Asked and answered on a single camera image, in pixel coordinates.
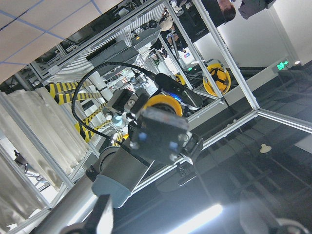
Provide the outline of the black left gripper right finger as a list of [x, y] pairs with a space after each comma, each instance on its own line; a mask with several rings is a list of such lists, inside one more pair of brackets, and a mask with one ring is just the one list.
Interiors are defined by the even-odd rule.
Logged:
[[239, 221], [247, 234], [306, 234], [307, 228], [287, 218], [277, 218], [252, 192], [240, 194]]

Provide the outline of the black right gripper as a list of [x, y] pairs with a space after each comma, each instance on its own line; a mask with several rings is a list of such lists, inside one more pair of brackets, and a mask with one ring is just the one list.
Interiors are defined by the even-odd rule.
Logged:
[[103, 107], [102, 113], [111, 117], [125, 114], [128, 121], [136, 121], [148, 100], [149, 94], [145, 88], [139, 88], [136, 91], [118, 89], [113, 92], [112, 98]]

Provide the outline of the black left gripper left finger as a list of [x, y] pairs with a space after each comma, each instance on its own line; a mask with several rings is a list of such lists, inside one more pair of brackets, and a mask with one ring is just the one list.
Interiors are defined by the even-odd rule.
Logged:
[[114, 225], [112, 199], [100, 195], [93, 210], [81, 223], [75, 223], [61, 230], [61, 234], [111, 234]]

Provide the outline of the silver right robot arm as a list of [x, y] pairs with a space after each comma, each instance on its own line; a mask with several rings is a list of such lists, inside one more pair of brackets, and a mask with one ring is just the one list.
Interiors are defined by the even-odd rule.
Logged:
[[189, 131], [181, 110], [169, 113], [156, 107], [165, 102], [145, 89], [116, 91], [108, 106], [128, 112], [134, 129], [120, 147], [104, 150], [33, 233], [97, 234], [106, 214], [126, 202], [154, 162], [169, 168], [193, 164], [206, 143]]

